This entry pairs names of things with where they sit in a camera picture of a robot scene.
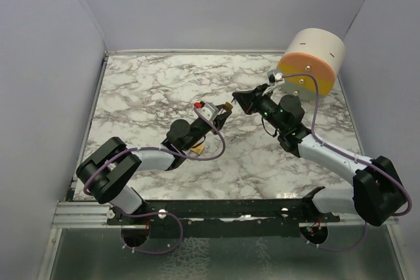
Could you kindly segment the small brass padlock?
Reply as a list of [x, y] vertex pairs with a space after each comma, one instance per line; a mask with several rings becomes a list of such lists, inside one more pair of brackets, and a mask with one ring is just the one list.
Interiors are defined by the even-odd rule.
[[232, 110], [233, 105], [227, 102], [227, 103], [225, 103], [224, 108], [225, 108], [226, 111], [230, 111], [230, 110]]

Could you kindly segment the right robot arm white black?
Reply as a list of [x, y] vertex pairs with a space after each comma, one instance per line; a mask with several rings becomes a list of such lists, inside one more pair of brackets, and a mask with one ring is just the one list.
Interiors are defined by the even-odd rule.
[[305, 111], [298, 97], [287, 94], [279, 102], [266, 92], [267, 84], [253, 90], [233, 92], [244, 114], [258, 113], [278, 132], [282, 149], [313, 161], [349, 183], [348, 188], [322, 188], [301, 206], [303, 217], [315, 222], [327, 212], [357, 214], [368, 224], [380, 226], [408, 203], [392, 162], [380, 156], [372, 159], [330, 144], [305, 127]]

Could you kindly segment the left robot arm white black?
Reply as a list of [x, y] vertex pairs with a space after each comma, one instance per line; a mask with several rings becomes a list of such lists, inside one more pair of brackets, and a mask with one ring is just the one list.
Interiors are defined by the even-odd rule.
[[[131, 224], [141, 222], [145, 215], [145, 201], [127, 183], [135, 172], [143, 170], [174, 170], [185, 160], [212, 161], [226, 150], [226, 141], [221, 129], [232, 114], [230, 103], [214, 105], [196, 102], [193, 106], [198, 118], [189, 123], [177, 119], [171, 123], [164, 141], [157, 147], [128, 148], [119, 137], [108, 139], [88, 156], [76, 169], [76, 176], [83, 183], [83, 192], [100, 203], [109, 203], [122, 211], [122, 216]], [[211, 157], [187, 155], [196, 149], [207, 133], [219, 136], [222, 142], [220, 153]]]

